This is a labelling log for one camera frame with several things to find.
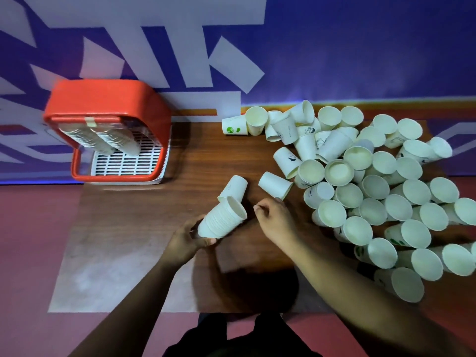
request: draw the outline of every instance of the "left hand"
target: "left hand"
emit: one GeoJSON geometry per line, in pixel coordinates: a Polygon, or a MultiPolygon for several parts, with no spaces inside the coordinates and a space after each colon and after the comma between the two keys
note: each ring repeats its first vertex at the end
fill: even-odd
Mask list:
{"type": "Polygon", "coordinates": [[[215,238],[192,239],[190,230],[204,217],[205,215],[191,218],[174,232],[168,245],[165,247],[162,257],[160,257],[162,262],[168,263],[175,268],[180,268],[191,260],[199,249],[211,246],[217,242],[215,238]]]}

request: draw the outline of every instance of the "white plastic grate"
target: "white plastic grate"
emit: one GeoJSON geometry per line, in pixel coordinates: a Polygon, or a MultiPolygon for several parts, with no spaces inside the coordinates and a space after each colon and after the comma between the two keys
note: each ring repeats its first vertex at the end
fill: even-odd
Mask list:
{"type": "Polygon", "coordinates": [[[161,147],[139,131],[132,133],[140,144],[140,154],[127,156],[119,150],[112,155],[99,155],[95,152],[91,175],[147,175],[154,171],[161,147]]]}

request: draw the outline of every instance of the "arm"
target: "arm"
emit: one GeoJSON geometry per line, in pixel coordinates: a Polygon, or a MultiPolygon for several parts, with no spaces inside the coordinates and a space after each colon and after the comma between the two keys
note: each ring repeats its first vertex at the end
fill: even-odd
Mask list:
{"type": "Polygon", "coordinates": [[[339,317],[379,339],[387,352],[399,349],[411,356],[474,356],[454,336],[405,302],[325,253],[312,250],[298,237],[282,201],[263,199],[254,209],[265,235],[293,260],[339,317]]]}
{"type": "Polygon", "coordinates": [[[192,239],[201,219],[188,220],[173,234],[164,253],[146,276],[82,341],[70,357],[141,356],[162,309],[176,271],[214,238],[192,239]]]}

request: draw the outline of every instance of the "person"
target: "person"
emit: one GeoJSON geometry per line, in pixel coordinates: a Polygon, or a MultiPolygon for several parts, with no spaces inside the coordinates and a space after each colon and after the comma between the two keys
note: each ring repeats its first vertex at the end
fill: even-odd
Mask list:
{"type": "MultiPolygon", "coordinates": [[[[416,308],[308,246],[281,200],[263,199],[254,210],[266,237],[296,264],[369,356],[475,355],[416,308]]],[[[73,350],[71,357],[142,355],[175,273],[200,248],[216,243],[213,238],[192,238],[191,229],[203,217],[188,220],[173,234],[157,264],[73,350]]],[[[170,346],[164,356],[320,356],[277,311],[262,313],[249,335],[228,341],[224,315],[202,316],[199,325],[170,346]]]]}

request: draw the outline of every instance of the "dark clothing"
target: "dark clothing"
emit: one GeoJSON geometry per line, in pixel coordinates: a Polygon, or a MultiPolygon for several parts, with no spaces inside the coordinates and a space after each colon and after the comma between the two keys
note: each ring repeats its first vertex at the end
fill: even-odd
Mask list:
{"type": "Polygon", "coordinates": [[[294,333],[279,313],[265,312],[256,317],[255,328],[246,336],[227,340],[225,315],[213,313],[188,330],[182,339],[165,351],[163,357],[322,357],[294,333]]]}

